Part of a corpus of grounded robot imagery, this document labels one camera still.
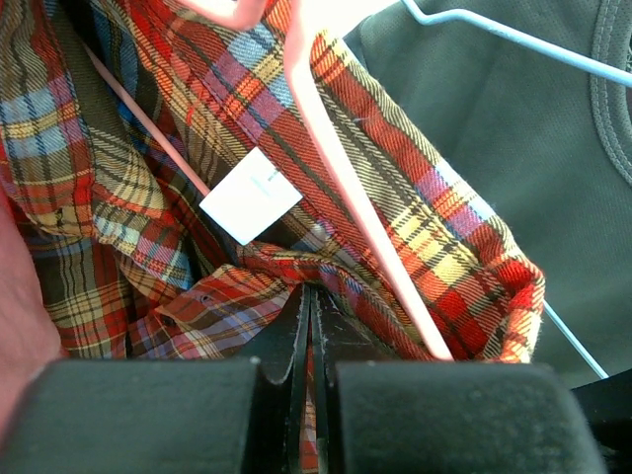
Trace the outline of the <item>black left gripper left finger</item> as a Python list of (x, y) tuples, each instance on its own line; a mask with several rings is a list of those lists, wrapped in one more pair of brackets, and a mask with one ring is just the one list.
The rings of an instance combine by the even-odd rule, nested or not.
[(297, 473), (311, 290), (224, 360), (65, 360), (27, 391), (5, 473)]

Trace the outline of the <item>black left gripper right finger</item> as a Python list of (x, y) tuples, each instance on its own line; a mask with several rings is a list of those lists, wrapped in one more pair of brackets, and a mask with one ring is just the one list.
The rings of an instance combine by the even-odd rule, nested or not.
[(395, 360), (309, 296), (323, 473), (602, 473), (571, 392), (532, 364)]

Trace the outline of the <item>pink hanger with plaid shirt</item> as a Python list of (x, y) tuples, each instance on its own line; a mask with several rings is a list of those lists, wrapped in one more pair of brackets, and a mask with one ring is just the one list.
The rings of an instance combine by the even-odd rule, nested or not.
[[(235, 31), (247, 31), (254, 28), (261, 21), (268, 4), (268, 1), (180, 2), (215, 24)], [(404, 264), (399, 259), (361, 185), (329, 120), (313, 81), (310, 69), (311, 50), (322, 24), (322, 21), (317, 19), (316, 14), (313, 13), (315, 3), (312, 1), (289, 1), (289, 5), (290, 20), (284, 42), (283, 67), (289, 91), (301, 114), (304, 126), (355, 224), (383, 269), (403, 309), (414, 322), (427, 349), (436, 359), (452, 361), (453, 356), (446, 342), (443, 340), (422, 297), (418, 294)], [(93, 51), (87, 45), (84, 47), (102, 78), (163, 147), (189, 181), (206, 197), (210, 193), (208, 186)]]

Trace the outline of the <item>light blue wire hanger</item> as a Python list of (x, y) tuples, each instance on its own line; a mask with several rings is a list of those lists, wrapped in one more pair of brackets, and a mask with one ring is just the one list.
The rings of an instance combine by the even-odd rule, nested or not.
[[(417, 5), (415, 1), (402, 0), (401, 3), (405, 6), (409, 14), (420, 25), (434, 26), (454, 21), (461, 21), (472, 25), (475, 28), (483, 30), (489, 34), (492, 34), (498, 38), (508, 40), (524, 48), (530, 49), (559, 62), (565, 63), (571, 67), (580, 69), (588, 74), (617, 83), (627, 88), (631, 87), (630, 72), (626, 72), (622, 69), (617, 69), (611, 65), (570, 51), (569, 49), (553, 44), (546, 40), (536, 38), (527, 33), (516, 30), (510, 26), (504, 25), (500, 22), (489, 19), (470, 10), (450, 9), (439, 13), (426, 14), (422, 11), (422, 9)], [(572, 330), (547, 301), (544, 302), (544, 313), (549, 317), (549, 319), (562, 333), (562, 335), (579, 354), (579, 356), (584, 360), (584, 362), (588, 365), (592, 372), (598, 377), (598, 379), (607, 379), (609, 377), (609, 374), (591, 355), (591, 353), (586, 349), (586, 347), (575, 336)]]

